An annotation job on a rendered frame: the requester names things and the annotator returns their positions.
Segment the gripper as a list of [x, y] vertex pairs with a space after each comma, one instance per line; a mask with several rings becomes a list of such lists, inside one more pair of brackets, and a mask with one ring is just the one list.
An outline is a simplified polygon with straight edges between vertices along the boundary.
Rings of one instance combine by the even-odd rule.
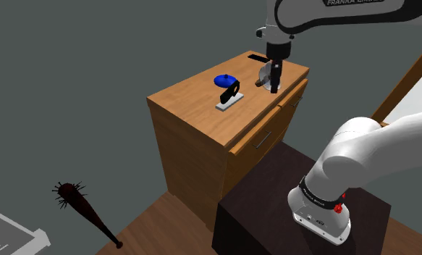
[[292, 42], [281, 44], [267, 43], [266, 57], [271, 60], [270, 85], [271, 93], [277, 93], [282, 75], [282, 63], [290, 57]]

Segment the black lever on grey base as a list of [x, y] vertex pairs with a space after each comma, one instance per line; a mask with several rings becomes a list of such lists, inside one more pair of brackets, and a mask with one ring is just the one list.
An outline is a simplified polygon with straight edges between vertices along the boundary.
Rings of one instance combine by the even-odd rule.
[[216, 105], [216, 108], [222, 112], [230, 108], [232, 105], [237, 103], [240, 99], [244, 97], [242, 93], [239, 92], [240, 82], [236, 80], [230, 87], [226, 89], [220, 95], [220, 102]]

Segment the blue round lid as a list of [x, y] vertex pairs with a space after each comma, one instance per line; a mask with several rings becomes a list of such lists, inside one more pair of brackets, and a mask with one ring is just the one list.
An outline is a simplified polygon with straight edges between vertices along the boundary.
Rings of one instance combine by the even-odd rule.
[[214, 78], [214, 84], [220, 88], [228, 88], [230, 87], [237, 79], [231, 75], [223, 74], [217, 75]]

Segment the wooden chest of drawers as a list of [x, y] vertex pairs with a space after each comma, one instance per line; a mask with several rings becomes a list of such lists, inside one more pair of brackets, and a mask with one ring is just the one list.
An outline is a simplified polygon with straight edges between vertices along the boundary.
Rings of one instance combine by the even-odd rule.
[[[209, 230], [217, 205], [282, 140], [307, 86], [309, 68], [282, 64], [281, 88], [257, 87], [264, 65], [247, 51], [147, 98], [168, 191]], [[224, 112], [216, 105], [228, 74], [244, 95]]]

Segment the dark robot stand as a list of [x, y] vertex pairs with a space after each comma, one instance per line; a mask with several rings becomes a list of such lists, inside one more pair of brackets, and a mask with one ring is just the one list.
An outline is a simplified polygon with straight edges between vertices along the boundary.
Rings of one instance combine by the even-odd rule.
[[393, 255], [387, 243], [391, 206], [351, 188], [349, 238], [335, 246], [292, 218], [287, 194], [314, 161], [279, 142], [219, 202], [212, 247], [218, 255]]

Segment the dark red spiked bat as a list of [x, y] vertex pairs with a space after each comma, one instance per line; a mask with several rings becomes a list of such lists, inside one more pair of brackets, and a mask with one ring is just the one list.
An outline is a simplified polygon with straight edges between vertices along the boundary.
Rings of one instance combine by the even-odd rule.
[[117, 249], [123, 247], [123, 242], [119, 241], [117, 237], [108, 229], [101, 218], [98, 216], [94, 208], [85, 198], [85, 194], [81, 193], [84, 185], [79, 183], [60, 183], [54, 186], [52, 192], [58, 194], [56, 200], [58, 205], [66, 209], [70, 205], [78, 214], [86, 218], [91, 224], [95, 225], [106, 237], [108, 237], [116, 246]]

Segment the white grey furniture piece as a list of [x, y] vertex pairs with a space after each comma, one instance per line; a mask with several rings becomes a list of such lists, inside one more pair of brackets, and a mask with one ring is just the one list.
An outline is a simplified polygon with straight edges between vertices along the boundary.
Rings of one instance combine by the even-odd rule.
[[42, 229], [31, 231], [0, 213], [0, 255], [41, 255], [50, 245]]

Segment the wooden frame with white panel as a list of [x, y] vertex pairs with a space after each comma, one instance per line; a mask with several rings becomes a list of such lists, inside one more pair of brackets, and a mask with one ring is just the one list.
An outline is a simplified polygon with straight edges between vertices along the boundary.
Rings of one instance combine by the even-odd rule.
[[382, 127], [388, 125], [385, 118], [393, 111], [400, 101], [407, 95], [413, 86], [422, 78], [422, 55], [415, 61], [400, 82], [389, 93], [388, 97], [381, 103], [372, 114], [371, 119], [378, 122]]

